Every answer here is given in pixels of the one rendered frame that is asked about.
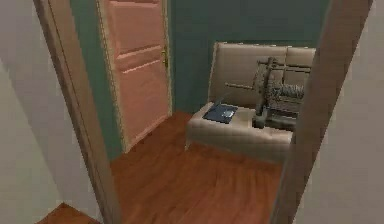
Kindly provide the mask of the dark blue laptop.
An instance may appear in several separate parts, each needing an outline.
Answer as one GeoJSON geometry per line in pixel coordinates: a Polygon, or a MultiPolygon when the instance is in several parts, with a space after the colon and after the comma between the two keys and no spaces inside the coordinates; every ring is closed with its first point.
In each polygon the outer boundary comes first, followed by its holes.
{"type": "Polygon", "coordinates": [[[209,121],[229,124],[237,110],[236,106],[223,104],[222,99],[219,99],[213,103],[203,115],[203,118],[209,121]]]}

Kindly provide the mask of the pink panelled room door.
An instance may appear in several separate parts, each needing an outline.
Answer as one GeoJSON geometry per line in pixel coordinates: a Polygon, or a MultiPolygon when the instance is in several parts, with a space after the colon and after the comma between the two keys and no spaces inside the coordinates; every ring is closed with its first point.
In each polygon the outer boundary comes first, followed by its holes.
{"type": "Polygon", "coordinates": [[[166,0],[97,0],[103,48],[128,152],[172,113],[166,0]]]}

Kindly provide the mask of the beige sofa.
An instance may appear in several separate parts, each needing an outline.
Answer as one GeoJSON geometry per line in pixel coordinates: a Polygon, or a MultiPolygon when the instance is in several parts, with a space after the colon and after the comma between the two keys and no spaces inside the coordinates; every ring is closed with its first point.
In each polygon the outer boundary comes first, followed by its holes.
{"type": "MultiPolygon", "coordinates": [[[[186,125],[186,143],[193,142],[238,152],[262,160],[282,163],[289,152],[294,132],[271,127],[252,126],[255,107],[261,97],[258,91],[227,87],[226,83],[251,86],[257,70],[265,69],[258,61],[275,57],[279,63],[309,65],[312,68],[316,50],[308,47],[276,46],[217,42],[209,78],[208,101],[186,125]],[[238,108],[229,124],[205,120],[203,115],[216,100],[238,108]]],[[[276,83],[306,86],[309,74],[273,71],[276,83]]],[[[301,104],[275,102],[272,105],[299,115],[301,104]]]]}

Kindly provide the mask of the grey wooden loom frame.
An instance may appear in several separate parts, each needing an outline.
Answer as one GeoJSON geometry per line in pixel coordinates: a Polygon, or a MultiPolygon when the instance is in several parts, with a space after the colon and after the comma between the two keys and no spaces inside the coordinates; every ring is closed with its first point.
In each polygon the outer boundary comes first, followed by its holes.
{"type": "Polygon", "coordinates": [[[271,127],[294,132],[298,113],[288,109],[276,108],[272,105],[272,101],[301,104],[305,87],[296,84],[285,84],[284,82],[276,83],[272,80],[271,74],[273,71],[309,74],[311,66],[279,63],[275,57],[269,57],[266,61],[258,61],[257,64],[264,65],[265,69],[256,71],[251,86],[233,83],[226,83],[226,86],[259,92],[261,99],[256,105],[255,114],[252,117],[252,126],[254,128],[271,127]]]}

